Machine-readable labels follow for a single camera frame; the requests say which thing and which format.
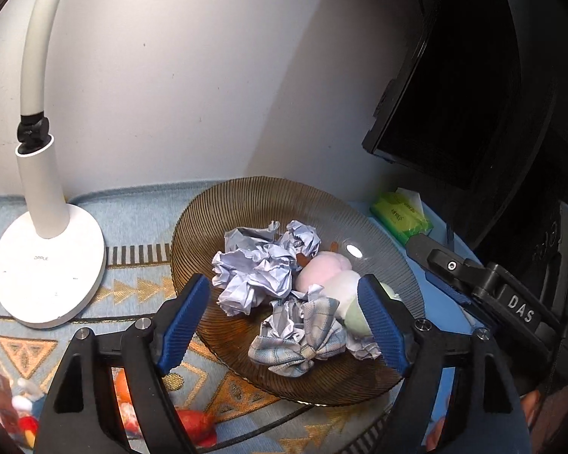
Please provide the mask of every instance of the metal bolt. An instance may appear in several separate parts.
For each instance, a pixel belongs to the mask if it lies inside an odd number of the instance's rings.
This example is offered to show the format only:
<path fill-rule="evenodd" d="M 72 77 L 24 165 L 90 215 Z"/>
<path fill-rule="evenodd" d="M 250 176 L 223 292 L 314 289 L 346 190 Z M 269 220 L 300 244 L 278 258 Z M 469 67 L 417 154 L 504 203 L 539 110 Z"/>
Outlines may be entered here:
<path fill-rule="evenodd" d="M 431 321 L 421 317 L 414 321 L 414 327 L 419 331 L 429 331 L 431 329 Z"/>
<path fill-rule="evenodd" d="M 76 338 L 78 339 L 86 339 L 88 335 L 91 333 L 91 330 L 88 327 L 81 327 L 79 330 L 76 331 Z"/>
<path fill-rule="evenodd" d="M 134 327 L 137 329 L 147 329 L 151 326 L 151 319 L 149 317 L 142 317 L 141 319 L 137 319 L 134 323 Z"/>
<path fill-rule="evenodd" d="M 485 327 L 479 327 L 476 329 L 476 336 L 484 341 L 488 341 L 490 339 L 490 332 Z"/>

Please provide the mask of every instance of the desk lamp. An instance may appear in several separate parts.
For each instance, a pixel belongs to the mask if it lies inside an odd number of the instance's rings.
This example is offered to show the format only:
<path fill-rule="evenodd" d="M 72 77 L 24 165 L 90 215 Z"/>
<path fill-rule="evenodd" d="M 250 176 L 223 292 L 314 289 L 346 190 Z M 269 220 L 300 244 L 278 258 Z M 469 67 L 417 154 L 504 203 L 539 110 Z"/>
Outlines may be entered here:
<path fill-rule="evenodd" d="M 55 138 L 44 116 L 48 42 L 59 0 L 36 0 L 21 69 L 20 144 L 15 150 L 28 211 L 0 239 L 0 303 L 26 326 L 65 323 L 90 302 L 105 269 L 101 229 L 65 203 Z"/>

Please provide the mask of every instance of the ribbed glass plate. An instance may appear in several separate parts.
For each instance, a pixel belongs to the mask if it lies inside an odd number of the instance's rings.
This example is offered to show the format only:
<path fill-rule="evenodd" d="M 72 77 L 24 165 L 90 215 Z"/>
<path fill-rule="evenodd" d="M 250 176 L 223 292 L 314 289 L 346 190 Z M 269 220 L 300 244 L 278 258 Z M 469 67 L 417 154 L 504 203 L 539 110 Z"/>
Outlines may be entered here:
<path fill-rule="evenodd" d="M 223 250 L 223 233 L 235 227 L 267 227 L 278 220 L 281 229 L 297 219 L 313 225 L 329 248 L 337 242 L 361 275 L 374 274 L 388 283 L 414 317 L 424 315 L 418 283 L 404 257 L 368 218 L 348 204 L 319 189 L 271 177 L 233 179 L 198 195 L 185 209 L 174 231 L 171 268 L 174 286 L 183 288 L 192 274 L 214 275 L 211 261 Z M 362 252 L 353 257 L 352 245 Z M 302 403 L 344 406 L 374 398 L 400 381 L 400 376 L 381 360 L 356 360 L 345 352 L 314 367 L 298 378 L 270 372 L 248 359 L 248 348 L 271 306 L 253 309 L 250 316 L 227 317 L 216 305 L 221 292 L 213 289 L 208 308 L 197 329 L 206 346 L 225 365 L 255 386 L 280 398 Z"/>

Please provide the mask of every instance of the pink plush ball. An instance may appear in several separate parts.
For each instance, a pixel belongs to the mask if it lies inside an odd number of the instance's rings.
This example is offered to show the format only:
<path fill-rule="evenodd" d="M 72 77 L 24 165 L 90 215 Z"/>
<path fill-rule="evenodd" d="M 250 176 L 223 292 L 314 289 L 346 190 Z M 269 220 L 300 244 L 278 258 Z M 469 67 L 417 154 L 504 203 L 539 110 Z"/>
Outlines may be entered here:
<path fill-rule="evenodd" d="M 333 276 L 350 269 L 351 262 L 342 254 L 321 251 L 298 274 L 294 289 L 306 294 L 310 285 L 323 286 Z"/>

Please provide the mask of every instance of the lamp base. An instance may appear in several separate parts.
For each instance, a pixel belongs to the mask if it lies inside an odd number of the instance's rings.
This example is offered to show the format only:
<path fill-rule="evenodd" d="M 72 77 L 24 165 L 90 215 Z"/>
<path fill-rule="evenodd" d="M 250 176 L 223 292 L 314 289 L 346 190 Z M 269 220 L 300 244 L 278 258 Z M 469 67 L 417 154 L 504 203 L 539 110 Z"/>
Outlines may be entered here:
<path fill-rule="evenodd" d="M 59 326 L 88 305 L 105 270 L 97 221 L 68 204 L 70 222 L 58 236 L 38 236 L 26 212 L 0 239 L 0 304 L 34 328 Z"/>

